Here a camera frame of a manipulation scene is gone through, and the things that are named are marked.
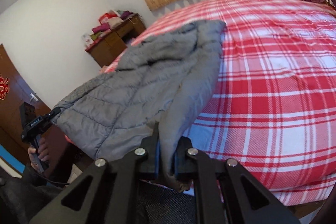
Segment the person left hand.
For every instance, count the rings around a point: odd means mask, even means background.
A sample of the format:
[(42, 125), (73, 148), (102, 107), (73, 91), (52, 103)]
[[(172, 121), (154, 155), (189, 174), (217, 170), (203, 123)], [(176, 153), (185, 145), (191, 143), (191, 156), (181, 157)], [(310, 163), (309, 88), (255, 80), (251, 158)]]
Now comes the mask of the person left hand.
[(31, 162), (31, 167), (34, 170), (39, 170), (40, 161), (46, 162), (50, 159), (49, 146), (45, 138), (40, 139), (38, 149), (33, 146), (29, 146), (27, 152)]

